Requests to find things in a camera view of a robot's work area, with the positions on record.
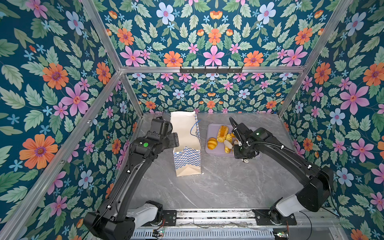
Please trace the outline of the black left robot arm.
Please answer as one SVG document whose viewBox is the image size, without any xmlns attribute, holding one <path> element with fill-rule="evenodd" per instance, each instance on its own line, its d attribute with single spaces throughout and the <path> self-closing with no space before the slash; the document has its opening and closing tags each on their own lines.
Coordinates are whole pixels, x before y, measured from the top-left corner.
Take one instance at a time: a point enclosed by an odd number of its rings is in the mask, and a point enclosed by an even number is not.
<svg viewBox="0 0 384 240">
<path fill-rule="evenodd" d="M 179 138 L 173 132 L 172 123 L 163 116 L 152 119 L 146 135 L 131 143 L 128 161 L 109 196 L 95 212 L 86 214 L 84 225 L 89 234 L 102 240 L 129 240 L 137 228 L 147 223 L 161 224 L 162 204 L 147 201 L 136 209 L 130 209 L 129 204 L 141 179 L 159 154 L 178 146 Z"/>
</svg>

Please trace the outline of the checkered paper bread bag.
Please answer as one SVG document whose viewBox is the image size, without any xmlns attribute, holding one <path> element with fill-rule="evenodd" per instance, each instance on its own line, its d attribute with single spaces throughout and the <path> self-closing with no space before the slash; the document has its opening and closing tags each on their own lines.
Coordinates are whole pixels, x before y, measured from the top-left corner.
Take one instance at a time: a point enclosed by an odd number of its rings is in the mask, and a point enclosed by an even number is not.
<svg viewBox="0 0 384 240">
<path fill-rule="evenodd" d="M 172 112 L 173 132 L 178 134 L 179 146 L 173 149 L 176 176 L 199 175 L 202 145 L 199 120 L 195 112 Z"/>
</svg>

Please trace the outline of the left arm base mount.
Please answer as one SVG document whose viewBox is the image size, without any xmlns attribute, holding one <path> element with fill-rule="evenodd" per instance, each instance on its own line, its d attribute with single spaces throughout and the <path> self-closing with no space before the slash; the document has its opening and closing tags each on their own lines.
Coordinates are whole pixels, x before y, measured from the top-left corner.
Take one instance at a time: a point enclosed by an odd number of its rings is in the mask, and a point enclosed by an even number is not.
<svg viewBox="0 0 384 240">
<path fill-rule="evenodd" d="M 160 203 L 147 201 L 139 208 L 129 209 L 127 218 L 133 218 L 137 228 L 175 226 L 177 213 L 176 210 L 165 210 Z"/>
</svg>

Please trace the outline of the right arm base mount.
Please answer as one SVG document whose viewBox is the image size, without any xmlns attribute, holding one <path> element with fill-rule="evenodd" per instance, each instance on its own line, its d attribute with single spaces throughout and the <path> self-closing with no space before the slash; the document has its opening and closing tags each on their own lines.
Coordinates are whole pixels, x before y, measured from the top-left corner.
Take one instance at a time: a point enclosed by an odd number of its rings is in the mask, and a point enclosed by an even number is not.
<svg viewBox="0 0 384 240">
<path fill-rule="evenodd" d="M 258 226 L 296 226 L 297 221 L 294 214 L 290 214 L 288 217 L 283 216 L 277 210 L 276 201 L 269 209 L 252 209 L 252 212 L 255 214 L 256 223 Z"/>
</svg>

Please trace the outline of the long narrow striped bread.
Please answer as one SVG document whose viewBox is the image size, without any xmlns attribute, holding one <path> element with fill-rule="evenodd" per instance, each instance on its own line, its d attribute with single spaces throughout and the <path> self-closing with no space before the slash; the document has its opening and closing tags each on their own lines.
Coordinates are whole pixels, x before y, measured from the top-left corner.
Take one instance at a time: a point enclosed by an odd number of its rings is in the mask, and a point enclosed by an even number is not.
<svg viewBox="0 0 384 240">
<path fill-rule="evenodd" d="M 229 153 L 232 151 L 232 149 L 233 149 L 233 144 L 232 144 L 232 142 L 233 142 L 233 137 L 232 137 L 232 135 L 231 135 L 231 134 L 227 134 L 226 139 L 225 139 L 225 141 L 224 141 L 224 145 L 225 145 L 225 153 L 226 153 L 226 154 L 229 154 Z"/>
</svg>

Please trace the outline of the lavender plastic tray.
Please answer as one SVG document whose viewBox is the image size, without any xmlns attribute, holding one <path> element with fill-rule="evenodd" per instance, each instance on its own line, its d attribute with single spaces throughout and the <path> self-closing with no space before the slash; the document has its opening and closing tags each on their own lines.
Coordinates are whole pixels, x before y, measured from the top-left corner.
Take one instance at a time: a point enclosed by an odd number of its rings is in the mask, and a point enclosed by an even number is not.
<svg viewBox="0 0 384 240">
<path fill-rule="evenodd" d="M 227 126 L 227 127 L 229 127 L 229 132 L 228 132 L 228 134 L 231 134 L 231 135 L 232 135 L 232 137 L 233 137 L 233 141 L 234 141 L 234 140 L 237 140 L 236 137 L 232 134 L 233 127 L 232 127 L 231 125 L 209 124 L 209 125 L 208 125 L 208 131 L 207 131 L 207 141 L 208 141 L 210 138 L 215 138 L 215 139 L 217 139 L 218 130 L 219 130 L 220 126 Z M 205 150 L 206 150 L 206 153 L 209 154 L 209 155 L 225 156 L 225 157 L 231 157 L 231 158 L 234 158 L 234 157 L 235 157 L 235 156 L 234 156 L 234 152 L 233 152 L 233 150 L 232 150 L 229 154 L 226 154 L 226 153 L 225 153 L 225 145 L 224 145 L 224 142 L 223 142 L 223 143 L 219 143 L 219 142 L 218 142 L 218 145 L 217 145 L 217 147 L 216 147 L 214 150 L 209 150 L 209 149 L 207 148 L 207 143 L 206 143 Z"/>
</svg>

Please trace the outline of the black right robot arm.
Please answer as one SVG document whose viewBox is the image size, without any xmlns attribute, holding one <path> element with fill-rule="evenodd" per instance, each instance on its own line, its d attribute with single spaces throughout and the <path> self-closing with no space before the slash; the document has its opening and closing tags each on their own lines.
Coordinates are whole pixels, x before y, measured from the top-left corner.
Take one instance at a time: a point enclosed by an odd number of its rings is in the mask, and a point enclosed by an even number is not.
<svg viewBox="0 0 384 240">
<path fill-rule="evenodd" d="M 234 146 L 234 156 L 243 162 L 251 160 L 259 154 L 265 154 L 288 170 L 302 185 L 297 193 L 282 198 L 270 207 L 269 218 L 278 224 L 283 217 L 308 210 L 318 212 L 332 194 L 334 172 L 327 166 L 307 161 L 295 151 L 283 145 L 265 128 L 250 130 L 245 124 L 238 124 L 229 118 L 233 127 L 232 133 L 240 142 Z"/>
</svg>

